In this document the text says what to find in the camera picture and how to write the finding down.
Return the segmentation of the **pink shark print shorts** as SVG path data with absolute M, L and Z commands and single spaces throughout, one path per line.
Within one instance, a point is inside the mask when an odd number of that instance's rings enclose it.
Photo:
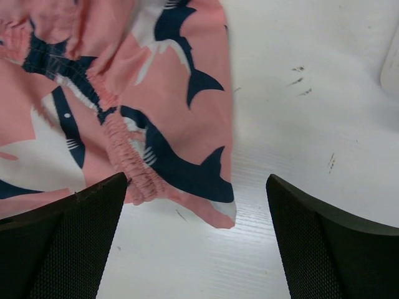
M 232 228 L 232 118 L 219 1 L 1 2 L 1 217 L 123 172 Z

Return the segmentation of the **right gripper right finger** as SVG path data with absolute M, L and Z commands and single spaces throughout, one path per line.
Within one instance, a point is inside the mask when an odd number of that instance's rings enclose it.
M 275 174 L 266 194 L 291 298 L 398 298 L 398 228 L 341 210 Z

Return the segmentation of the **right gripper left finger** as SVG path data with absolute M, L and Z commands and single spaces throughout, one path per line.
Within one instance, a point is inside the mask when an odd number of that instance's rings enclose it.
M 127 178 L 1 219 L 1 298 L 95 298 Z

